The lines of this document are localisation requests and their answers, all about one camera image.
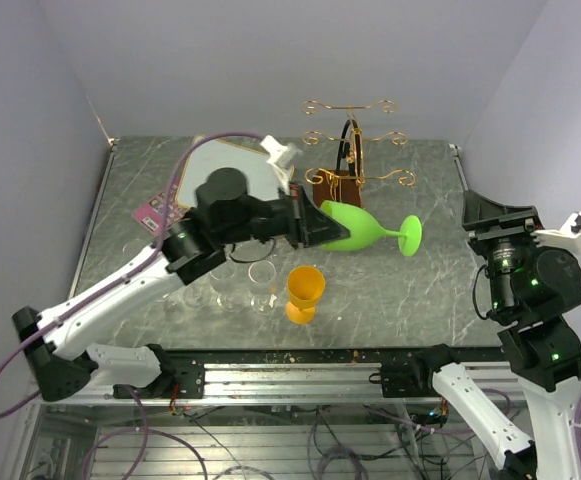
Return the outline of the green wine glass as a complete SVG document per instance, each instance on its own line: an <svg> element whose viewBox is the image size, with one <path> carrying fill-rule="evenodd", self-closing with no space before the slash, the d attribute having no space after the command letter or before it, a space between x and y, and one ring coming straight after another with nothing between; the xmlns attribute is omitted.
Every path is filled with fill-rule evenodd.
<svg viewBox="0 0 581 480"><path fill-rule="evenodd" d="M407 216L398 230L383 227L372 214L355 205L323 201L320 209L349 230L350 236L321 246L327 251L352 252L363 250L382 238L397 240L398 249L405 257L413 256L419 249L423 227L416 215Z"/></svg>

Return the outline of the orange wine glass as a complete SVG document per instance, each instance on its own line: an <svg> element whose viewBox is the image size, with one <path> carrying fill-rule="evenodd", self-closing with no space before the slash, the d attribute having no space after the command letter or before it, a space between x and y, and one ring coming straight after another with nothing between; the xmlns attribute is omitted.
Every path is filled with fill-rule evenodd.
<svg viewBox="0 0 581 480"><path fill-rule="evenodd" d="M288 302L285 313L288 319L299 325L311 322L325 287L325 278L316 267L299 266L293 269L286 282Z"/></svg>

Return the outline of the clear wine glass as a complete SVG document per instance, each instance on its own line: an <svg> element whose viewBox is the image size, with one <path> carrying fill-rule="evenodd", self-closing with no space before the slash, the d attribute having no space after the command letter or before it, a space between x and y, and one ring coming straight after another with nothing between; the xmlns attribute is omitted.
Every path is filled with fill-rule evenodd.
<svg viewBox="0 0 581 480"><path fill-rule="evenodd" d="M243 296L237 289L236 279L237 269L233 262L226 262L210 272L217 304L226 312L238 312L243 308Z"/></svg>
<svg viewBox="0 0 581 480"><path fill-rule="evenodd" d="M193 283L187 286L183 292L184 303L193 309L205 307L210 302L211 297L211 291L199 283Z"/></svg>
<svg viewBox="0 0 581 480"><path fill-rule="evenodd" d="M137 256L146 245L147 242L141 239L133 239L127 242L122 248L123 258L126 261L129 261L130 259Z"/></svg>
<svg viewBox="0 0 581 480"><path fill-rule="evenodd" d="M272 262L261 260L248 268L250 305L254 312L269 315L277 300L277 271Z"/></svg>

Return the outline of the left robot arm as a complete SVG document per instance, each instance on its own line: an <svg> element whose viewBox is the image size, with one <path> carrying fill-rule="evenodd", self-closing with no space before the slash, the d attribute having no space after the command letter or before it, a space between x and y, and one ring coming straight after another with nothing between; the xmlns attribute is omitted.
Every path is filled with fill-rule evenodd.
<svg viewBox="0 0 581 480"><path fill-rule="evenodd" d="M226 262L225 249L250 240L280 237L294 249L347 239L351 232L290 184L275 200L248 192L234 168L212 172L196 191L196 207L95 286L38 312L24 307L13 316L26 360L46 402L65 400L87 386L133 388L145 398L162 397L188 381L166 351L101 345L104 331L134 310L168 295Z"/></svg>

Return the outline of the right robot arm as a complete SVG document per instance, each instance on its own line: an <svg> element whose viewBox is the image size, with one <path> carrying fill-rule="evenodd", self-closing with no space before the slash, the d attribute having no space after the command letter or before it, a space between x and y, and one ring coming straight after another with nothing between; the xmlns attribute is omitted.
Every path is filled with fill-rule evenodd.
<svg viewBox="0 0 581 480"><path fill-rule="evenodd" d="M524 395L532 432L503 414L441 344L410 373L439 394L482 442L503 479L581 479L581 340L565 313L581 306L581 212L545 229L533 206L503 205L467 190L462 227L485 261L498 337Z"/></svg>

